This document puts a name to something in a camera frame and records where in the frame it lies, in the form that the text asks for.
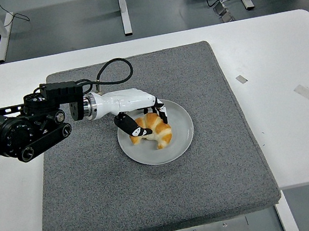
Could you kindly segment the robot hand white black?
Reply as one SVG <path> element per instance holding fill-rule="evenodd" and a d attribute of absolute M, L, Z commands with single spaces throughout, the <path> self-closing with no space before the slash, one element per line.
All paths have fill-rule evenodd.
<path fill-rule="evenodd" d="M 164 103 L 157 97 L 136 88 L 113 91 L 98 95 L 89 93 L 87 99 L 90 106 L 88 118 L 98 120 L 106 114 L 114 114 L 115 125 L 130 136 L 138 137 L 152 133 L 152 130 L 139 126 L 134 119 L 126 113 L 151 108 L 157 113 L 164 123 L 167 123 L 167 112 Z"/>

